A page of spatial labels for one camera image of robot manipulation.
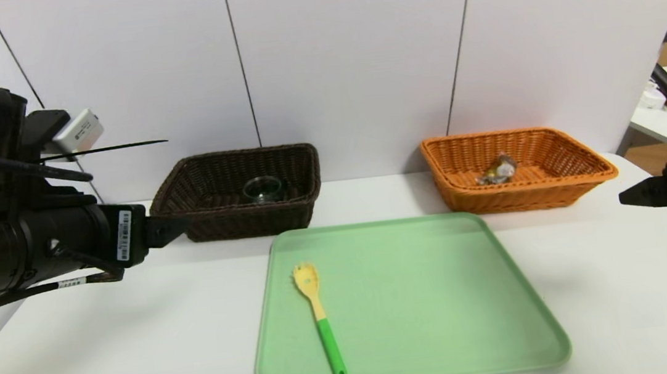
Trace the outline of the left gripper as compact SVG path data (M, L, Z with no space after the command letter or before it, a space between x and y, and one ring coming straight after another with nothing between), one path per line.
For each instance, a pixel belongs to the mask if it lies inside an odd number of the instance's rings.
M136 266L149 248L166 247L190 225L186 217L145 213L142 205L102 204L23 212L18 229L24 282L94 268L95 261L118 269Z

